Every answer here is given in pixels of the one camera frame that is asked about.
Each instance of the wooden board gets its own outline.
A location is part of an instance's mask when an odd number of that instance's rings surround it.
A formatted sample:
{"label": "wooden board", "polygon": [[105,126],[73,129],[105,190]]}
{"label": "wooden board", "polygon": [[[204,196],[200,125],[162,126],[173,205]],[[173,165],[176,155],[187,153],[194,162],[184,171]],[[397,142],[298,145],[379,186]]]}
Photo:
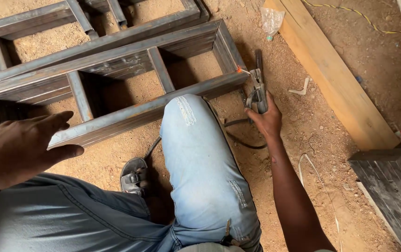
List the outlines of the wooden board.
{"label": "wooden board", "polygon": [[398,138],[301,0],[266,0],[264,7],[286,12],[280,34],[356,145],[361,150],[395,147]]}

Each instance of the black sandal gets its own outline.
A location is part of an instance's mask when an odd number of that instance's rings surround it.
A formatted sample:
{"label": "black sandal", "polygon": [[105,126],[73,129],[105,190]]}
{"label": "black sandal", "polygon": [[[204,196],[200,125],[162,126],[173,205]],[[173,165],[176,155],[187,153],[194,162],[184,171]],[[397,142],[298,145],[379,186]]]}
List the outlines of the black sandal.
{"label": "black sandal", "polygon": [[136,193],[142,198],[147,196],[147,164],[141,158],[132,158],[122,168],[120,175],[121,191]]}

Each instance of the dirt floor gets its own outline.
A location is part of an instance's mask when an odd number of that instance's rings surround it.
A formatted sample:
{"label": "dirt floor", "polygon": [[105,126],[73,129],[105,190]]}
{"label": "dirt floor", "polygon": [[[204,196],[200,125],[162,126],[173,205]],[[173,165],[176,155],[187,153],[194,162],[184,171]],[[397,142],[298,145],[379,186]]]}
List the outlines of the dirt floor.
{"label": "dirt floor", "polygon": [[[36,9],[59,0],[0,0],[0,18]],[[327,105],[315,83],[304,96],[287,92],[301,90],[308,76],[280,35],[272,42],[265,40],[261,29],[259,8],[264,0],[206,0],[212,19],[223,18],[247,67],[255,67],[253,52],[262,49],[264,75],[269,90],[283,113],[282,138],[291,162],[297,170],[302,153],[307,153],[317,167],[340,226],[343,250],[401,251],[388,233],[384,223],[375,214],[362,192],[356,186],[356,175],[346,159],[357,151],[345,128]],[[385,30],[401,30],[401,14],[395,1],[379,0],[310,0],[311,3],[329,3],[360,10],[371,21]],[[134,23],[141,23],[183,9],[178,0],[148,0],[137,4]],[[381,111],[392,129],[401,129],[401,34],[386,35],[376,32],[356,13],[328,7],[308,7],[314,19],[335,46],[338,53],[356,76],[361,86]],[[107,16],[106,32],[116,32]],[[88,37],[76,23],[58,27],[14,41],[21,61],[83,43]],[[189,82],[198,82],[217,76],[220,69],[211,53],[193,57],[184,63],[190,72]],[[170,73],[174,82],[177,66]],[[133,104],[161,95],[155,74],[147,73],[125,83],[128,94],[116,94],[118,99],[131,97]],[[226,120],[244,118],[243,106],[237,92],[212,101],[220,117]],[[50,111],[76,110],[74,100],[64,100],[48,107]],[[74,118],[71,124],[80,123]],[[64,161],[50,172],[74,176],[102,189],[119,191],[118,177],[124,163],[143,156],[158,136],[160,121],[89,146],[81,157]],[[260,144],[261,135],[254,126],[235,125],[228,130],[248,143]],[[232,144],[244,177],[248,180],[261,221],[261,243],[265,251],[287,251],[282,230],[273,204],[272,178],[266,149],[250,150]],[[171,190],[169,174],[164,167],[161,145],[153,152],[153,163],[158,178],[167,192]],[[306,161],[302,162],[306,191],[319,215],[325,233],[338,248],[338,232],[331,202],[317,176]]]}

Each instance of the leg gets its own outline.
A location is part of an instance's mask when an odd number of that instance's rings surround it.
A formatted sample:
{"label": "leg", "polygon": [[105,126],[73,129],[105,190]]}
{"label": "leg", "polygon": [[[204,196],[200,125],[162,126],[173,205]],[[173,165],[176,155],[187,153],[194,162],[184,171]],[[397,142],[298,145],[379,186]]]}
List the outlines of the leg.
{"label": "leg", "polygon": [[169,251],[169,226],[136,194],[40,174],[0,192],[0,251]]}
{"label": "leg", "polygon": [[196,95],[171,100],[160,135],[174,187],[173,230],[182,246],[231,235],[247,252],[261,251],[261,229],[247,181],[208,103]]}

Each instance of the forearm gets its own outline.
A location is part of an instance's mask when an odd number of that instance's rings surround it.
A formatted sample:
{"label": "forearm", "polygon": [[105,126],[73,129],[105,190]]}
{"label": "forearm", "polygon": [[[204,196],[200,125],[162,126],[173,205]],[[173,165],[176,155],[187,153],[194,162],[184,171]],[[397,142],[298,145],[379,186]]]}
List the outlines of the forearm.
{"label": "forearm", "polygon": [[312,240],[317,244],[309,244],[307,249],[333,250],[322,231],[314,206],[292,167],[283,141],[280,137],[266,140],[271,159],[273,198],[288,249],[308,251],[304,250],[304,245]]}

